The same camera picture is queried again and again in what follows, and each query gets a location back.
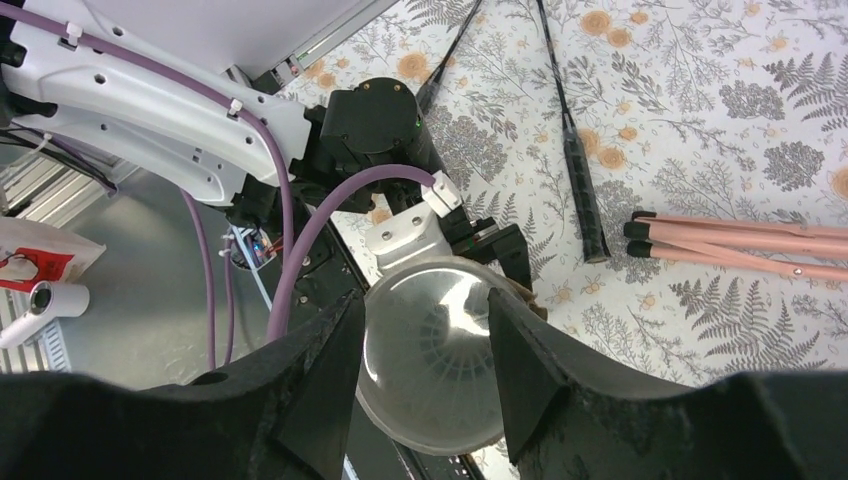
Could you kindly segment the pink music stand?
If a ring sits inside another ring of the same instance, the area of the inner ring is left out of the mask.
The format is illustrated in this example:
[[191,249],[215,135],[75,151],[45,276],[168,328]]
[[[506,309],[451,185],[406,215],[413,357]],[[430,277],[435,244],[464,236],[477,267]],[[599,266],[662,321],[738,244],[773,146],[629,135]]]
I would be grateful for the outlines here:
[[845,228],[731,221],[635,211],[623,225],[632,258],[663,259],[845,282],[845,267],[803,263],[800,257],[845,261]]

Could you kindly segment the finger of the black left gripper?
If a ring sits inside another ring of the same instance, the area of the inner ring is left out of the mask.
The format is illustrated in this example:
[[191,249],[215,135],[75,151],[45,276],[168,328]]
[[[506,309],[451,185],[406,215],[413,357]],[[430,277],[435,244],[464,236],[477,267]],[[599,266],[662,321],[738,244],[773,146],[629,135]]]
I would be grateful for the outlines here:
[[497,262],[508,279],[532,290],[528,243],[516,224],[501,228],[494,221],[476,221],[457,241],[457,255],[482,265]]

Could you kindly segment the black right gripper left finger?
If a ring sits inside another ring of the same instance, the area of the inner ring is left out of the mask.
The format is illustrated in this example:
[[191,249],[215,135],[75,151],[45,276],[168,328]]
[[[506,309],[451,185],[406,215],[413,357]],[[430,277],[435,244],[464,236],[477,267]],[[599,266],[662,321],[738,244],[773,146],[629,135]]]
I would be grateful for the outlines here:
[[1,378],[5,479],[339,479],[365,323],[343,294],[294,331],[186,385]]

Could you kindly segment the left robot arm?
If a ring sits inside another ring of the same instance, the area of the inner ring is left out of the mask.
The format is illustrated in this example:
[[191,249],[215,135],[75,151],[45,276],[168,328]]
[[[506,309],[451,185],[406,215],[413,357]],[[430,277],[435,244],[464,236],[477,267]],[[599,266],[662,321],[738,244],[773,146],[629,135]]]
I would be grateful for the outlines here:
[[376,78],[308,108],[216,76],[131,35],[81,1],[1,5],[2,110],[170,181],[280,242],[293,282],[307,247],[295,204],[447,217],[460,206],[409,89]]

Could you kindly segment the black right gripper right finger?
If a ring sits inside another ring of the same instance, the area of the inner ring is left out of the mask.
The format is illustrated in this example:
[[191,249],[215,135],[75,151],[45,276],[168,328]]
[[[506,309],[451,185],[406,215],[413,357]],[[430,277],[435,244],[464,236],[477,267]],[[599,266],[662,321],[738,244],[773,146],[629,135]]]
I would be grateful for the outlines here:
[[619,363],[501,289],[490,342],[524,479],[843,479],[847,375],[766,371],[690,388]]

